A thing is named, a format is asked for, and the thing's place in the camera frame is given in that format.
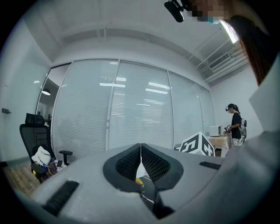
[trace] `white bag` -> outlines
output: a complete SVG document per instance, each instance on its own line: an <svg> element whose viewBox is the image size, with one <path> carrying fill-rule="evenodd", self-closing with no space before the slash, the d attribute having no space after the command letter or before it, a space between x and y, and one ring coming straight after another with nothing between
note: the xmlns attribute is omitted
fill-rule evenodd
<svg viewBox="0 0 280 224"><path fill-rule="evenodd" d="M31 157L31 159L38 163L39 165L43 166L43 164L48 165L51 160L51 155L49 152L45 149L43 149L42 146L38 148L38 151L34 156Z"/></svg>
<svg viewBox="0 0 280 224"><path fill-rule="evenodd" d="M247 121L244 120L241 116L240 116L240 118L241 118L241 124L239 127L239 131L240 131L240 134L246 138L247 137L247 129L246 129Z"/></svg>

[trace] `hair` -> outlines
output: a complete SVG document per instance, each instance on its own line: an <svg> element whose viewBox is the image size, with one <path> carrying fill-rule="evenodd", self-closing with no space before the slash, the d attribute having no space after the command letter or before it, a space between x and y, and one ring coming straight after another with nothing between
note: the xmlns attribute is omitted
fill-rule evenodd
<svg viewBox="0 0 280 224"><path fill-rule="evenodd" d="M238 106L237 105L234 105L235 106L235 110L240 114L240 111L238 109Z"/></svg>
<svg viewBox="0 0 280 224"><path fill-rule="evenodd" d="M239 42L251 64L258 85L269 72L277 55L271 37L263 33L254 23L242 16L225 20L239 37Z"/></svg>

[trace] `black t-shirt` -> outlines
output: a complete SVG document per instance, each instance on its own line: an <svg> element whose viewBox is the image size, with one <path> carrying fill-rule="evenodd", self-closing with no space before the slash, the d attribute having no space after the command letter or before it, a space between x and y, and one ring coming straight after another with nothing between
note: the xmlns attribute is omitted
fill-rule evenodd
<svg viewBox="0 0 280 224"><path fill-rule="evenodd" d="M234 125L234 124L241 125L241 117L237 112L235 112L232 116L231 125ZM238 127L231 129L231 136L232 136L232 138L241 139L241 134L240 134L240 130Z"/></svg>

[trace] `office chair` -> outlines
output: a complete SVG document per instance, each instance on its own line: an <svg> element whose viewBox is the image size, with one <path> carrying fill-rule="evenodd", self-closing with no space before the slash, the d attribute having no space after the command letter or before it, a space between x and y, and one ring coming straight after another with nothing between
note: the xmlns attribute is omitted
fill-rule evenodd
<svg viewBox="0 0 280 224"><path fill-rule="evenodd" d="M45 119L41 115L26 113L25 124L20 125L19 131L31 161L31 172L36 172L35 176L41 183L41 177L46 174L46 170L36 164L31 157L34 156L38 148L42 146L49 152L52 158L55 158L50 142L49 127L45 126ZM59 153L63 154L64 164L69 165L67 163L67 155L72 155L73 153L66 150L61 150Z"/></svg>

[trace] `window blind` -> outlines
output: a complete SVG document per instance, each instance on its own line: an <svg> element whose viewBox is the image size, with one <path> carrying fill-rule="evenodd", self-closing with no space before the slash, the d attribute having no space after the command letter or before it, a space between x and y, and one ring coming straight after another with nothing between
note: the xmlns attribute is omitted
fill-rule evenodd
<svg viewBox="0 0 280 224"><path fill-rule="evenodd" d="M209 136L210 126L215 125L215 114L212 103L211 93L200 85L197 85L199 93L202 118L203 118L203 134Z"/></svg>
<svg viewBox="0 0 280 224"><path fill-rule="evenodd" d="M195 83L169 72L173 122L174 146L193 134L203 131L202 113Z"/></svg>
<svg viewBox="0 0 280 224"><path fill-rule="evenodd" d="M55 155L72 151L72 162L105 151L108 103L118 61L83 60L73 63L58 93L53 115Z"/></svg>
<svg viewBox="0 0 280 224"><path fill-rule="evenodd" d="M167 72L119 65L112 98L109 149L134 143L172 148L172 108Z"/></svg>

